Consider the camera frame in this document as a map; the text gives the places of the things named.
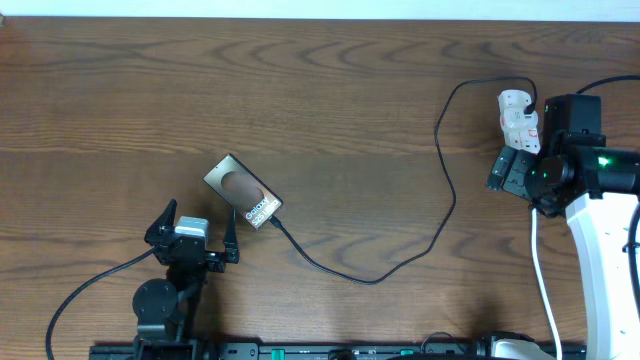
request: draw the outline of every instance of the white plastic part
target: white plastic part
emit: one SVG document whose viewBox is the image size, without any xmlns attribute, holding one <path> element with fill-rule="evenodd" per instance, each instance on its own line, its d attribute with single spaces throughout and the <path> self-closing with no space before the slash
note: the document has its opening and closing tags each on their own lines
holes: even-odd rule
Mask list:
<svg viewBox="0 0 640 360">
<path fill-rule="evenodd" d="M 530 104 L 531 96 L 524 91 L 505 90 L 498 96 L 500 127 L 504 132 L 505 144 L 537 154 L 540 151 L 540 139 L 536 128 L 538 113 L 524 113 L 524 109 Z"/>
<path fill-rule="evenodd" d="M 491 356 L 518 360 L 553 360 L 535 343 L 525 340 L 498 340 L 491 345 Z"/>
<path fill-rule="evenodd" d="M 640 359 L 640 319 L 629 274 L 627 243 L 635 195 L 585 194 L 566 208 L 580 261 L 587 309 L 587 360 Z"/>
</svg>

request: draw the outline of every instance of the cable connector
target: cable connector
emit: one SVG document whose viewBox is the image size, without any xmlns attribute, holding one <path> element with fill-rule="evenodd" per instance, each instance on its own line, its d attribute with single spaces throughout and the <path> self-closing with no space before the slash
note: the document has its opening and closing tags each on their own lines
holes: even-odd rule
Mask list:
<svg viewBox="0 0 640 360">
<path fill-rule="evenodd" d="M 280 229 L 282 230 L 282 223 L 280 222 L 280 220 L 278 220 L 277 217 L 272 216 L 269 218 L 269 222 L 271 222 L 273 224 L 273 226 L 276 227 L 276 229 Z"/>
</svg>

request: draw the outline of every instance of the wooden table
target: wooden table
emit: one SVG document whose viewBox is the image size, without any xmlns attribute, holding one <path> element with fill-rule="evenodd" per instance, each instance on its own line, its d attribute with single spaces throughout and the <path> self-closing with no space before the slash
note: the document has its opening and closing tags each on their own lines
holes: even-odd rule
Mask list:
<svg viewBox="0 0 640 360">
<path fill-rule="evenodd" d="M 93 275 L 148 249 L 171 198 L 211 222 L 202 181 L 236 154 L 285 201 L 279 215 L 319 262 L 364 278 L 422 251 L 451 193 L 433 128 L 459 82 L 533 78 L 544 99 L 640 72 L 640 25 L 222 19 L 8 18 L 0 28 L 0 353 L 41 359 L 56 308 Z M 465 87 L 440 142 L 458 205 L 433 252 L 374 287 L 310 267 L 271 226 L 241 223 L 239 265 L 212 274 L 197 329 L 265 342 L 420 341 L 434 331 L 550 333 L 531 265 L 527 204 L 485 189 L 504 144 L 496 96 Z M 609 145 L 637 148 L 638 84 L 603 96 Z M 563 340 L 586 338 L 575 247 L 542 220 L 545 279 Z M 153 258 L 64 312 L 59 358 L 136 334 L 131 299 Z"/>
</svg>

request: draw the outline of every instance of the power cord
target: power cord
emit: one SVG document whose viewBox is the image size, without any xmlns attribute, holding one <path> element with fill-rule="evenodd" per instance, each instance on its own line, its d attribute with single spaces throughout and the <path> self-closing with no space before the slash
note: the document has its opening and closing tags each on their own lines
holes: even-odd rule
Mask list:
<svg viewBox="0 0 640 360">
<path fill-rule="evenodd" d="M 631 286 L 633 288 L 633 296 L 636 299 L 636 308 L 638 317 L 640 317 L 640 276 L 638 274 L 638 252 L 640 248 L 638 244 L 638 222 L 640 222 L 640 204 L 636 207 L 631 217 L 631 226 L 629 226 L 629 240 L 625 246 L 625 251 L 629 255 L 629 271 L 631 272 Z"/>
<path fill-rule="evenodd" d="M 444 118 L 444 114 L 447 112 L 447 109 L 449 108 L 449 103 L 451 103 L 451 99 L 453 98 L 453 95 L 455 95 L 456 91 L 458 91 L 458 89 L 460 89 L 461 87 L 465 86 L 465 85 L 469 85 L 469 84 L 481 84 L 481 83 L 488 83 L 488 82 L 495 82 L 495 81 L 505 81 L 505 80 L 524 80 L 524 81 L 528 81 L 531 84 L 531 87 L 533 88 L 533 101 L 531 102 L 531 104 L 529 104 L 526 108 L 525 108 L 525 114 L 530 114 L 535 110 L 536 107 L 536 102 L 538 100 L 538 90 L 536 89 L 536 84 L 533 82 L 533 80 L 529 79 L 528 77 L 524 77 L 524 76 L 502 76 L 502 77 L 495 77 L 495 78 L 487 78 L 487 79 L 476 79 L 476 80 L 468 80 L 468 81 L 464 81 L 460 84 L 458 84 L 458 86 L 456 86 L 453 91 L 451 92 L 451 95 L 449 95 L 449 99 L 447 99 L 447 102 L 444 104 L 444 108 L 442 109 L 442 112 L 440 113 L 440 117 L 438 118 L 438 122 L 436 122 L 436 126 L 433 132 L 434 135 L 434 139 L 435 139 L 435 145 L 436 145 L 436 150 L 438 151 L 438 157 L 440 158 L 440 165 L 442 165 L 442 172 L 444 173 L 445 178 L 447 179 L 447 182 L 449 183 L 449 188 L 451 188 L 451 196 L 452 196 L 452 201 L 451 201 L 451 207 L 449 207 L 449 211 L 447 211 L 447 214 L 444 216 L 444 219 L 442 220 L 442 223 L 440 223 L 440 226 L 438 226 L 438 230 L 436 230 L 435 235 L 433 236 L 433 239 L 431 240 L 431 243 L 429 244 L 429 246 L 427 247 L 427 249 L 413 257 L 410 257 L 406 260 L 404 260 L 403 262 L 399 263 L 398 265 L 396 265 L 394 268 L 392 268 L 391 270 L 389 270 L 389 272 L 387 272 L 386 274 L 382 275 L 380 278 L 375 279 L 375 280 L 363 280 L 363 279 L 358 279 L 346 274 L 343 274 L 339 271 L 335 271 L 333 269 L 330 269 L 324 265 L 320 265 L 317 262 L 315 262 L 309 255 L 307 255 L 307 253 L 302 249 L 302 247 L 294 240 L 293 236 L 291 236 L 291 234 L 289 234 L 289 232 L 287 231 L 287 229 L 285 229 L 285 227 L 282 225 L 282 223 L 280 222 L 280 220 L 278 220 L 278 218 L 276 218 L 275 216 L 271 217 L 270 221 L 273 224 L 273 226 L 275 226 L 276 228 L 280 229 L 282 231 L 282 233 L 287 237 L 287 239 L 289 239 L 289 241 L 291 242 L 291 244 L 293 245 L 293 247 L 298 250 L 298 253 L 300 253 L 300 255 L 302 255 L 302 257 L 307 260 L 309 262 L 309 264 L 313 265 L 314 267 L 325 271 L 329 274 L 335 275 L 335 276 L 339 276 L 343 279 L 349 280 L 349 281 L 353 281 L 355 283 L 358 284 L 362 284 L 362 285 L 376 285 L 381 283 L 382 281 L 384 281 L 386 278 L 388 278 L 389 276 L 391 276 L 393 273 L 395 273 L 396 271 L 398 271 L 401 267 L 411 263 L 414 260 L 417 260 L 425 255 L 427 255 L 429 252 L 431 252 L 431 249 L 433 249 L 433 246 L 436 244 L 436 240 L 438 240 L 438 236 L 440 236 L 440 233 L 442 232 L 442 229 L 444 229 L 444 226 L 446 225 L 447 221 L 449 220 L 449 218 L 451 217 L 451 214 L 453 214 L 453 210 L 456 207 L 456 189 L 453 186 L 453 182 L 451 181 L 451 177 L 449 177 L 449 172 L 447 171 L 447 167 L 445 165 L 444 162 L 444 158 L 442 157 L 442 151 L 440 150 L 440 143 L 438 141 L 438 130 L 440 129 L 440 123 L 442 122 L 442 118 Z"/>
<path fill-rule="evenodd" d="M 454 338 L 453 335 L 449 334 L 448 332 L 444 332 L 444 331 L 434 332 L 433 334 L 427 336 L 427 338 L 424 339 L 424 341 L 420 345 L 420 352 L 421 353 L 426 353 L 427 352 L 426 346 L 429 343 L 429 341 L 431 341 L 432 338 L 434 338 L 436 336 L 439 336 L 439 335 L 448 336 L 451 340 L 453 340 L 453 342 L 456 344 L 458 349 L 460 349 L 460 351 L 462 351 L 463 354 L 466 353 L 465 349 L 463 349 L 462 346 L 460 346 L 460 344 L 458 343 L 458 341 L 456 341 L 456 338 Z"/>
<path fill-rule="evenodd" d="M 622 75 L 622 76 L 614 76 L 614 77 L 598 80 L 598 81 L 593 82 L 593 83 L 583 87 L 582 89 L 576 91 L 576 94 L 582 94 L 583 92 L 585 92 L 585 91 L 587 91 L 589 89 L 593 89 L 596 86 L 600 86 L 600 85 L 603 85 L 603 84 L 608 84 L 610 82 L 628 81 L 628 80 L 640 80 L 640 75 Z"/>
<path fill-rule="evenodd" d="M 562 360 L 562 344 L 560 343 L 560 335 L 558 335 L 558 327 L 556 326 L 556 321 L 553 318 L 553 313 L 551 312 L 551 305 L 549 304 L 549 297 L 547 296 L 547 289 L 544 286 L 542 270 L 540 269 L 540 261 L 538 260 L 538 221 L 536 212 L 537 210 L 535 208 L 531 210 L 531 258 L 533 259 L 533 268 L 536 271 L 536 278 L 538 279 L 538 286 L 540 287 L 540 294 L 542 295 L 544 311 L 547 313 L 547 319 L 549 320 L 549 326 L 551 327 L 551 335 L 553 336 L 553 342 L 556 345 L 556 359 Z"/>
<path fill-rule="evenodd" d="M 69 297 L 67 297 L 67 299 L 62 303 L 62 305 L 60 305 L 60 307 L 58 308 L 58 310 L 56 311 L 56 313 L 53 315 L 53 318 L 51 318 L 51 321 L 49 322 L 49 327 L 47 328 L 47 335 L 45 337 L 45 349 L 47 351 L 47 358 L 49 360 L 54 360 L 53 357 L 53 349 L 51 347 L 51 338 L 53 336 L 53 328 L 56 326 L 56 322 L 58 322 L 58 318 L 60 317 L 60 315 L 62 315 L 62 312 L 64 311 L 64 309 L 69 305 L 69 303 L 71 303 L 71 301 L 73 301 L 73 299 L 76 298 L 76 296 L 78 296 L 78 294 L 80 294 L 82 292 L 82 290 L 88 288 L 91 284 L 97 282 L 98 280 L 105 278 L 109 275 L 112 275 L 114 273 L 117 273 L 120 270 L 126 269 L 131 265 L 137 264 L 140 261 L 142 261 L 143 259 L 147 258 L 149 255 L 153 254 L 153 252 L 155 251 L 155 248 L 152 248 L 151 250 L 147 251 L 146 253 L 138 256 L 137 258 L 126 262 L 122 265 L 118 265 L 116 267 L 114 267 L 111 270 L 107 270 L 105 272 L 103 272 L 100 275 L 95 276 L 94 278 L 92 278 L 91 280 L 85 282 L 84 284 L 80 285 L 79 288 L 76 289 L 76 291 L 72 292 L 71 295 L 69 295 Z"/>
</svg>

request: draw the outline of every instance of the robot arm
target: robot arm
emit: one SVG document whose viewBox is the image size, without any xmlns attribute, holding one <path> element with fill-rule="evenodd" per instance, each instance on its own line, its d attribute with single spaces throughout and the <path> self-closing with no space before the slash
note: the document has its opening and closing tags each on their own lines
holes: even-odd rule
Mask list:
<svg viewBox="0 0 640 360">
<path fill-rule="evenodd" d="M 597 96 L 548 99 L 543 133 L 537 155 L 505 146 L 487 186 L 531 201 L 548 218 L 566 217 L 580 261 L 587 359 L 640 358 L 634 344 L 640 322 L 623 252 L 638 206 L 640 154 L 606 148 Z"/>
</svg>

